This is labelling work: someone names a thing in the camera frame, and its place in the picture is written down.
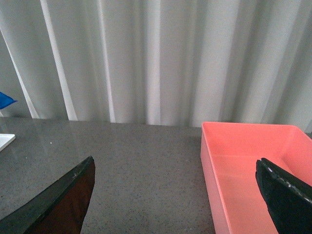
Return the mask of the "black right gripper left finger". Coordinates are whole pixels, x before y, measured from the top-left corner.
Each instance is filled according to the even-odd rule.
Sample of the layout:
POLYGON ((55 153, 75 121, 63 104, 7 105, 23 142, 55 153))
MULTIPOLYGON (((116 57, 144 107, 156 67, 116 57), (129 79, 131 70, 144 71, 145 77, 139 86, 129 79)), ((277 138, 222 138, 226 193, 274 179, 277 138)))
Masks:
POLYGON ((79 234, 95 185, 89 156, 0 221, 2 234, 79 234))

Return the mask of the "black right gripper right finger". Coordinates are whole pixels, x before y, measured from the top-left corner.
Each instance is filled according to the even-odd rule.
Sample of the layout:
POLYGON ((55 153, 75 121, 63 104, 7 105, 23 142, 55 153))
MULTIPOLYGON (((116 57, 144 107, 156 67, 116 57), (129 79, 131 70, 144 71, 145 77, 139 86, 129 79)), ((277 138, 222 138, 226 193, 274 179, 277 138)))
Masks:
POLYGON ((256 162, 255 178, 280 234, 312 232, 312 187, 266 158, 256 162))

